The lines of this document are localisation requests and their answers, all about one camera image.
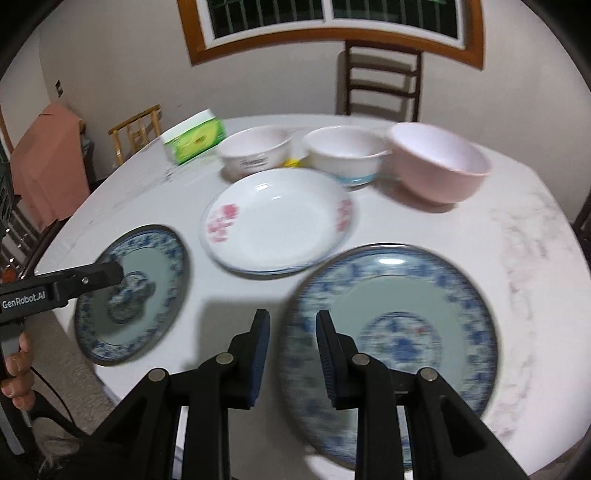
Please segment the cable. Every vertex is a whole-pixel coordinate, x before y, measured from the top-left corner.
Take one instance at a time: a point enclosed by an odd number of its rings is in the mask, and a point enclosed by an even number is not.
[[[60,394],[56,391],[55,388],[53,388],[49,382],[47,380],[45,380],[45,378],[43,378],[43,375],[41,375],[34,367],[31,367],[31,371],[38,376],[39,378],[41,378],[42,382],[45,383],[45,385],[47,385],[49,387],[49,390],[51,390],[54,395],[57,397],[57,399],[61,402],[62,405],[64,405],[64,408],[66,409],[66,411],[68,412],[68,416],[70,417],[70,421],[74,424],[74,426],[76,425],[76,422],[74,421],[74,417],[72,417],[72,412],[70,411],[70,409],[68,408],[68,405],[66,405],[66,402],[64,402],[64,400],[62,399],[62,397],[60,396]]]

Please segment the round table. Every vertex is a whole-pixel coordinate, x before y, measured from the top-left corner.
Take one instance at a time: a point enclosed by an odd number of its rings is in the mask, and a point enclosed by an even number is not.
[[[257,125],[293,129],[293,157],[301,137],[328,125],[383,131],[389,122],[331,115],[275,115],[226,120],[228,134]],[[479,147],[492,174],[469,200],[453,208],[425,208],[378,183],[352,192],[359,212],[340,250],[397,242],[439,253],[458,265],[492,307],[499,339],[499,373],[484,421],[525,471],[533,473],[579,440],[591,422],[591,281],[569,223],[548,188],[529,167]],[[198,366],[226,351],[232,336],[248,330],[255,310],[271,313],[277,331],[287,300],[310,270],[273,280],[229,273],[199,242],[206,206],[229,183],[221,162],[206,153],[172,165],[156,140],[134,155],[95,191],[66,223],[37,273],[93,262],[117,237],[150,223],[176,230],[190,254],[192,279],[185,304],[159,344],[137,360],[96,374],[119,398],[151,369],[171,373]],[[74,301],[55,310],[74,339]],[[268,358],[273,358],[271,342]],[[353,478],[303,445],[287,426],[272,369],[251,411],[231,411],[232,474],[242,480]],[[184,425],[185,415],[181,418]],[[183,445],[180,428],[177,444]]]

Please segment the white bowl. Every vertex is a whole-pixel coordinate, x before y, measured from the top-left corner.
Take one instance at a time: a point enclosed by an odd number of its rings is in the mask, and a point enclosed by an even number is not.
[[[290,133],[276,125],[253,127],[229,136],[217,147],[234,179],[283,165],[290,155]]]
[[[385,141],[361,127],[325,127],[303,138],[314,168],[331,173],[347,185],[369,183],[389,154]]]
[[[202,217],[200,240],[219,263],[243,273],[303,270],[325,259],[350,229],[349,192],[309,168],[276,168],[239,180]]]

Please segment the human hand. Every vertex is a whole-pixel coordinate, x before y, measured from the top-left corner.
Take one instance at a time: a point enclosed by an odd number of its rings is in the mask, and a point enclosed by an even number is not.
[[[2,393],[12,399],[12,403],[19,410],[30,410],[35,403],[35,393],[31,390],[35,376],[31,372],[33,363],[33,347],[31,338],[22,332],[18,338],[21,350],[9,356],[6,360],[6,370],[14,378],[7,378],[0,388]]]

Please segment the wooden window frame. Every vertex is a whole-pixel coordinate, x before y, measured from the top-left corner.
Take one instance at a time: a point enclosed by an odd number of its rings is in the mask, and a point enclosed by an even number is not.
[[[364,28],[307,28],[266,33],[241,38],[230,43],[207,48],[201,29],[196,0],[177,0],[185,41],[192,65],[225,57],[240,51],[285,43],[305,41],[362,40],[393,43],[404,47],[434,53],[457,60],[479,70],[484,68],[484,23],[480,0],[464,0],[466,17],[466,47],[457,48],[427,38],[396,32],[368,30]]]

